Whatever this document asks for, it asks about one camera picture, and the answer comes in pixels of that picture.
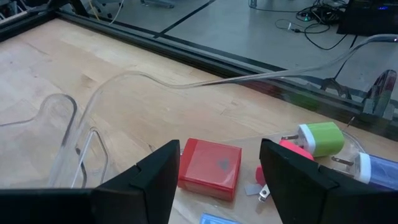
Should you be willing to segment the green wall charger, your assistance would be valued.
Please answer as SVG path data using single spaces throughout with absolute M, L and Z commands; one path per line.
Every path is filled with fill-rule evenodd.
M 313 157 L 336 155 L 345 144 L 343 133 L 334 122 L 300 124 L 295 134 L 282 136 L 281 140 L 294 140 Z

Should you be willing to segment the pink wall charger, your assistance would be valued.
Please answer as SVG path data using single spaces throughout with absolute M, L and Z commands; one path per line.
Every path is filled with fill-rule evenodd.
M 300 147 L 300 146 L 298 146 L 298 145 L 296 145 L 296 144 L 294 144 L 294 143 L 292 143 L 292 142 L 290 142 L 288 140 L 281 139 L 279 141 L 279 145 L 282 146 L 282 147 L 285 147 L 285 148 L 287 148 L 287 149 L 289 149 L 289 150 L 291 150 L 291 151 L 293 151 L 293 152 L 295 152 L 297 154 L 300 154 L 301 156 L 306 157 L 307 159 L 310 159 L 311 161 L 314 160 L 313 156 L 309 152 L 307 152 L 304 148 L 302 148 L 302 147 Z M 268 188 L 268 186 L 266 184 L 266 181 L 265 181 L 265 178 L 264 178 L 264 173 L 262 171 L 262 166 L 261 165 L 258 165 L 256 167 L 255 178 L 256 178 L 256 182 L 259 185 L 262 186 L 262 189 L 259 192 L 259 198 L 258 199 L 259 199 L 260 202 L 265 202 L 267 197 L 271 193 L 269 192 L 269 188 Z

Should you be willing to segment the black table frame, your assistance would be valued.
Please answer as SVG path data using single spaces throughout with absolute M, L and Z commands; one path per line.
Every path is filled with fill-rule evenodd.
M 354 127 L 398 141 L 398 115 L 391 120 L 371 115 L 364 112 L 364 103 L 340 98 L 323 90 L 310 90 L 289 81 L 289 78 L 296 77 L 320 83 L 319 75 L 322 72 L 347 61 L 354 54 L 355 49 L 350 49 L 342 56 L 317 67 L 300 70 L 267 67 L 268 72 L 261 74 L 258 70 L 243 65 L 233 64 L 207 54 L 110 27 L 80 14 L 59 11 L 58 7 L 66 3 L 67 0 L 50 1 L 49 4 L 34 7 L 18 14 L 15 19 L 8 18 L 6 22 L 0 21 L 0 42 L 59 17 L 64 21 L 99 32 L 129 45 L 209 72 L 220 77 L 226 83 L 242 82 L 249 88 L 276 98 L 282 98 L 284 94 L 292 96 L 294 98 L 292 103 L 297 106 L 319 112 L 338 121 L 346 121 Z

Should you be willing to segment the black equipment box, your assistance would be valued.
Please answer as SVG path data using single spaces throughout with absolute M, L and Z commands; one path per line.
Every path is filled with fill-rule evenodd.
M 337 34 L 398 34 L 398 0 L 349 0 Z

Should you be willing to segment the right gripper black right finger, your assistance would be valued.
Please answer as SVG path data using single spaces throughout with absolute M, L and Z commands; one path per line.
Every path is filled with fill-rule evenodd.
M 270 139 L 259 153 L 283 224 L 398 224 L 398 190 L 362 183 Z

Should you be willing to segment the red card box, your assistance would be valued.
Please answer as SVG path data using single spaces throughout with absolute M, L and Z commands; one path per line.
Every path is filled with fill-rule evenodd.
M 180 157 L 178 187 L 233 201 L 238 184 L 242 149 L 190 138 Z

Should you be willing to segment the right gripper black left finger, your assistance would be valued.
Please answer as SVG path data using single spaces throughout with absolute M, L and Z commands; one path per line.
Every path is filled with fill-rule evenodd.
M 95 224 L 168 224 L 180 141 L 171 140 L 91 192 Z

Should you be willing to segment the light blue card box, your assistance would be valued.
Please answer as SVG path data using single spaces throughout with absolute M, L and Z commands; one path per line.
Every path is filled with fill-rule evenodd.
M 240 223 L 234 220 L 211 215 L 209 213 L 203 213 L 200 219 L 200 224 L 240 224 Z

